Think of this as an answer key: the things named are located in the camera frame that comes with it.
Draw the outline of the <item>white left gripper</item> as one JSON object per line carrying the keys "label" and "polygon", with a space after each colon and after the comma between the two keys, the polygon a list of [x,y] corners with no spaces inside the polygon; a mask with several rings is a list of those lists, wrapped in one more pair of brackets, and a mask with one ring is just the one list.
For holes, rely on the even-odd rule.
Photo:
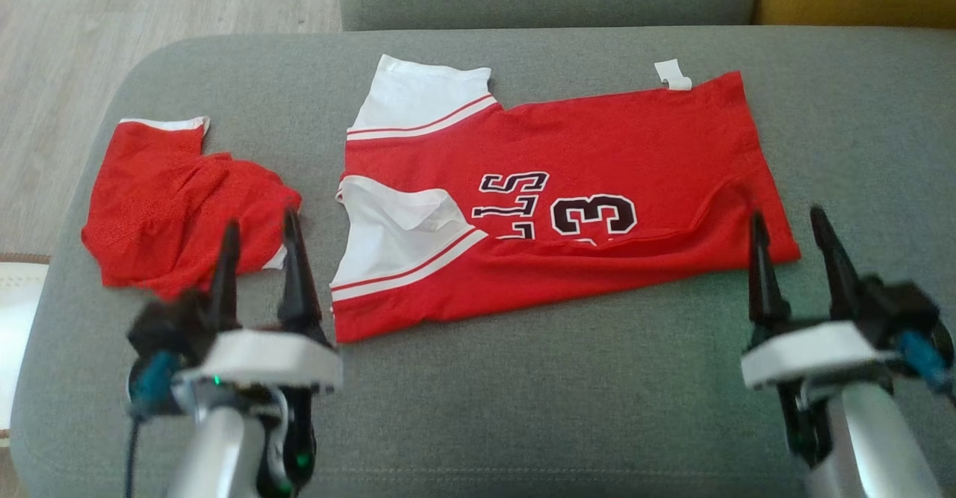
{"label": "white left gripper", "polygon": [[176,396],[194,396],[202,382],[334,390],[344,386],[344,363],[321,327],[322,314],[299,216],[286,208],[285,283],[277,318],[281,331],[240,328],[237,321],[239,223],[229,220],[211,287],[208,322],[182,324],[198,362],[172,379]]}

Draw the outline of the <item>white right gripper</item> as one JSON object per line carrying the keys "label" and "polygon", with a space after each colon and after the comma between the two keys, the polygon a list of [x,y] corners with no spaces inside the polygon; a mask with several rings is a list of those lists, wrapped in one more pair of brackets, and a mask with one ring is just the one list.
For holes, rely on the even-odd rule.
{"label": "white right gripper", "polygon": [[[791,380],[826,376],[868,364],[897,361],[897,349],[877,349],[853,322],[860,321],[865,284],[821,205],[810,208],[813,238],[822,253],[830,291],[830,318],[795,332],[776,335],[741,357],[743,383],[750,390]],[[761,212],[751,217],[748,313],[754,330],[774,334],[791,318],[769,254],[769,232]]]}

